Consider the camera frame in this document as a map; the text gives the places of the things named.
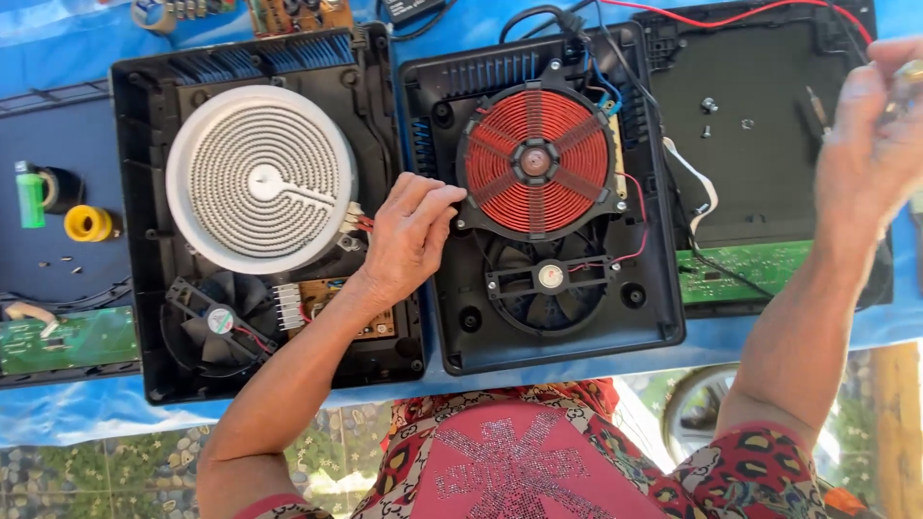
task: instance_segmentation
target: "radiant heating element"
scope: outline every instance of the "radiant heating element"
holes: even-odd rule
[[[246,86],[183,124],[166,185],[177,227],[203,256],[235,272],[284,272],[336,243],[354,197],[354,159],[317,105]]]
[[[480,109],[459,147],[473,202],[515,232],[577,221],[605,196],[605,118],[563,92],[527,88]]]

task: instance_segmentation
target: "tiled floor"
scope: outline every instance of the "tiled floor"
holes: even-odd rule
[[[874,501],[874,424],[868,353],[850,356],[838,406],[815,456],[821,475]],[[660,466],[658,419],[688,370],[623,377],[616,423]],[[306,498],[348,517],[375,481],[390,403],[322,410],[285,451],[292,481]],[[91,441],[71,447],[0,451],[0,519],[197,519],[198,454],[208,426]]]
[[[321,411],[285,452],[298,491],[347,516],[374,482],[389,404]],[[0,451],[0,519],[196,519],[208,426]]]

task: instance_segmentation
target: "yellow spool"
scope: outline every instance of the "yellow spool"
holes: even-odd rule
[[[103,241],[113,231],[113,219],[105,209],[78,205],[65,215],[64,231],[74,241]]]

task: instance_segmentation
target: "circuit board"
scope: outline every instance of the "circuit board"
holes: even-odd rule
[[[257,38],[353,26],[353,11],[347,0],[245,1]],[[312,4],[316,4],[315,10],[308,8]]]
[[[138,360],[131,307],[102,308],[57,316],[47,339],[37,319],[0,322],[0,371],[4,375],[85,368]]]
[[[811,241],[704,248],[701,254],[772,294],[778,294],[810,252]],[[683,304],[760,299],[763,295],[701,263],[691,250],[677,251]]]
[[[337,295],[337,292],[343,287],[348,277],[317,279],[314,281],[302,281],[298,284],[298,290],[301,291],[301,301],[304,305],[305,313],[317,314],[324,310],[324,307]],[[289,338],[295,336],[301,331],[301,328],[289,330]],[[357,339],[378,339],[380,337],[394,337],[394,312],[385,310],[375,316],[367,326],[361,330]]]

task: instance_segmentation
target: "blue tablecloth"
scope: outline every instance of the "blue tablecloth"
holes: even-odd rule
[[[689,6],[697,0],[649,0],[660,7]],[[424,36],[396,43],[398,61],[492,44],[515,12],[541,4],[568,2],[529,0],[460,0]],[[0,98],[29,88],[47,89],[105,76],[118,59],[167,52],[252,37],[243,0],[236,12],[181,22],[169,38],[139,29],[126,0],[100,6],[95,0],[4,0],[0,3]],[[352,0],[358,20],[374,19],[374,0]],[[919,0],[879,0],[878,31],[882,38],[919,32],[923,4]],[[627,19],[632,9],[605,6],[605,21]],[[595,20],[592,10],[584,14]],[[530,29],[522,23],[510,34]],[[415,27],[404,29],[410,31]],[[917,279],[915,229],[906,211],[893,225],[894,302],[856,316],[851,348],[892,344],[923,336],[923,298]],[[433,322],[433,316],[426,320]],[[685,343],[651,351],[451,377],[442,369],[437,341],[428,329],[428,368],[418,382],[333,392],[326,406],[383,401],[421,394],[486,387],[580,380],[738,360],[755,318],[692,320]],[[17,444],[65,445],[90,439],[185,428],[216,421],[229,403],[150,407],[140,376],[59,384],[0,392],[0,447]]]

